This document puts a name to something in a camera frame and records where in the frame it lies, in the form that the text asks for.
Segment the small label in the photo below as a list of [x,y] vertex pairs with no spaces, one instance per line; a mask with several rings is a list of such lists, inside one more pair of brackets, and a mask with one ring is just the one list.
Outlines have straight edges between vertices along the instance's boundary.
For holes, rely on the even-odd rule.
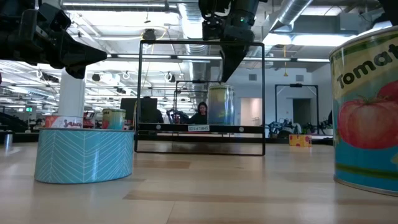
[[194,126],[188,126],[188,131],[205,131],[209,132],[210,131],[210,126],[209,125],[194,125]]

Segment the tomato can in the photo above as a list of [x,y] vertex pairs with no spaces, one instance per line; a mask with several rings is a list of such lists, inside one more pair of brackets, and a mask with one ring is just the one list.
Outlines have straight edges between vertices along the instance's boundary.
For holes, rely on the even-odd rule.
[[122,109],[104,109],[102,117],[102,128],[123,130],[126,110]]
[[213,85],[208,91],[208,124],[234,124],[234,88]]
[[335,180],[398,196],[398,28],[330,54]]

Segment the doorway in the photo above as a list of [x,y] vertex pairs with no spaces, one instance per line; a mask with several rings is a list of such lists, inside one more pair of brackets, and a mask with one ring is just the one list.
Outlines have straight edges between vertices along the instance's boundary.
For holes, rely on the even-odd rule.
[[301,126],[311,123],[311,99],[293,99],[293,122]]

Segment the yellow box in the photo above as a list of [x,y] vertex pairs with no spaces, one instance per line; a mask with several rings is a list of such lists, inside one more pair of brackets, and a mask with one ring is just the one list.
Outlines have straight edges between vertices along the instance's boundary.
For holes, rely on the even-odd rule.
[[309,134],[290,134],[289,145],[300,147],[311,147],[312,136]]

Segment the woman with dark hair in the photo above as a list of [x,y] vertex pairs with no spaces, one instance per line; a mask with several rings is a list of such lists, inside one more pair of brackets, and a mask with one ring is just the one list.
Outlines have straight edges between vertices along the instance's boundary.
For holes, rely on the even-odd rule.
[[205,102],[199,103],[198,112],[188,120],[188,124],[207,124],[207,104]]

